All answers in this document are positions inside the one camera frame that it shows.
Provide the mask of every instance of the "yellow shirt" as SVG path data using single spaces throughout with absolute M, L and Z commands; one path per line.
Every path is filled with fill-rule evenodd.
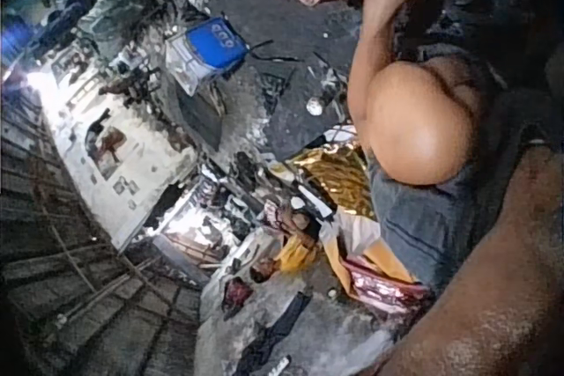
M 280 272 L 294 273 L 305 269 L 313 263 L 316 256 L 316 247 L 308 250 L 301 244 L 300 238 L 297 235 L 293 235 L 274 260 L 279 261 Z

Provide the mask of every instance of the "man in yellow shirt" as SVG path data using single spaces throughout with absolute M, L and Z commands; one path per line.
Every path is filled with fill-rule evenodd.
M 250 277 L 257 284 L 267 281 L 277 271 L 295 273 L 313 263 L 321 229 L 307 212 L 278 208 L 271 200 L 267 200 L 265 214 L 270 226 L 279 230 L 280 251 L 273 258 L 263 258 L 250 269 Z

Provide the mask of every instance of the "wall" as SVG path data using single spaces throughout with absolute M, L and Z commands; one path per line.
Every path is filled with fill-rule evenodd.
M 192 374 L 200 292 L 148 246 L 117 256 L 83 211 L 37 99 L 17 99 L 3 104 L 0 195 L 1 330 L 16 334 L 1 350 L 23 349 L 31 368 L 16 374 Z

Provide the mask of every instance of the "gold foil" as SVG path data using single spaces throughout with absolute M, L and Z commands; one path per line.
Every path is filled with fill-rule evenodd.
M 355 142 L 326 144 L 302 153 L 292 163 L 305 169 L 313 182 L 344 211 L 374 219 L 366 166 L 359 152 Z

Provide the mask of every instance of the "gray shorts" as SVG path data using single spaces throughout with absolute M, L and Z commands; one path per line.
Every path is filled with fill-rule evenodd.
M 398 183 L 374 156 L 367 159 L 382 238 L 421 283 L 440 293 L 492 228 L 528 141 L 541 137 L 562 151 L 561 110 L 543 92 L 500 94 L 481 125 L 479 156 L 431 188 Z

